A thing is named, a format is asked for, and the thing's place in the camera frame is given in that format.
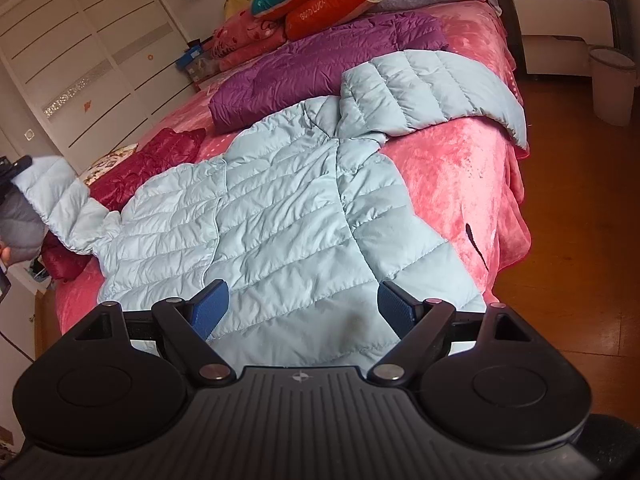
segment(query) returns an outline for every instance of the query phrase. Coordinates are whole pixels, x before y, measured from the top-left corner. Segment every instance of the wooden floor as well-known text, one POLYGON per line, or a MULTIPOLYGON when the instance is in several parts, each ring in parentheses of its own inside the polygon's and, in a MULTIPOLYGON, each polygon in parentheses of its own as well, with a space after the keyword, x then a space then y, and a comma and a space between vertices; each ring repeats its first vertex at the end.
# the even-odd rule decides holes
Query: wooden floor
POLYGON ((494 292, 587 377, 596 412, 640 426, 640 91, 618 128, 595 117, 588 83, 518 85, 532 248, 494 292))

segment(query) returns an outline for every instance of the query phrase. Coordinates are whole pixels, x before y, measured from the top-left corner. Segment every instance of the white nightstand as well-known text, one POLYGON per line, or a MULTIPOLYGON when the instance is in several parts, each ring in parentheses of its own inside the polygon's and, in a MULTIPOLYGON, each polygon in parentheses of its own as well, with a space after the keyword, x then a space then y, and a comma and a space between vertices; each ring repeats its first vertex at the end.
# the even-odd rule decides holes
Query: white nightstand
POLYGON ((527 73, 591 75, 588 47, 613 46, 607 0, 513 0, 527 73))

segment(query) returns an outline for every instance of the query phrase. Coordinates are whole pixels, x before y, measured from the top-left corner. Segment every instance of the metal screw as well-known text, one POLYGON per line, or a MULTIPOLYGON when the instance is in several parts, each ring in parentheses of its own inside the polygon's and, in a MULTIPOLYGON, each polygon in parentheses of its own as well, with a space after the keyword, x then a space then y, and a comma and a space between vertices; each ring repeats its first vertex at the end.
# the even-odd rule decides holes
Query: metal screw
POLYGON ((373 374, 385 381, 395 381, 404 375, 404 368, 394 364, 378 365, 373 368, 373 374))
POLYGON ((213 381, 226 379, 227 377, 229 377, 229 375, 231 375, 231 368, 225 365, 214 363, 204 365, 199 371, 202 377, 213 381))

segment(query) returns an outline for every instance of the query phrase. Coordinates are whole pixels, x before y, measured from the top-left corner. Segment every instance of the sparkly trim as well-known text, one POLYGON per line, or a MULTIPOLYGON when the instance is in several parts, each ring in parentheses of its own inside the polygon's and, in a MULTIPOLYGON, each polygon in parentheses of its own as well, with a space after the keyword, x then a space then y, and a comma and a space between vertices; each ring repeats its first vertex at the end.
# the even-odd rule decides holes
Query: sparkly trim
POLYGON ((103 62, 94 66, 91 70, 86 72, 83 76, 76 79, 71 85, 60 92, 53 101, 43 108, 43 112, 48 119, 52 118, 56 112, 60 111, 64 105, 66 105, 71 99, 78 95, 82 90, 89 85, 100 79, 109 70, 112 70, 111 63, 105 59, 103 62))

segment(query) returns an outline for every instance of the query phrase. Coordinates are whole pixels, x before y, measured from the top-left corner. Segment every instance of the pink blanket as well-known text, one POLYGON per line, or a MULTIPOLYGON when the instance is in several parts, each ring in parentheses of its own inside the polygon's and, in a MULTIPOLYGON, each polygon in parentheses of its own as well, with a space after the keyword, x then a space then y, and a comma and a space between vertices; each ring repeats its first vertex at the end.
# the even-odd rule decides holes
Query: pink blanket
MULTIPOLYGON (((456 2, 429 7, 428 13, 442 20, 450 51, 484 63, 520 98, 512 72, 515 63, 491 7, 477 1, 456 2)), ((205 128, 198 160, 223 153, 237 133, 213 135, 207 105, 229 75, 219 76, 209 89, 162 120, 142 144, 165 127, 205 128)), ((516 153, 501 126, 485 118, 456 119, 392 139, 382 153, 402 174, 416 214, 452 241, 485 301, 495 301, 492 287, 497 273, 522 259, 531 242, 518 209, 524 188, 516 153)), ((58 284, 56 310, 63 333, 91 310, 102 282, 93 258, 78 278, 58 284)))

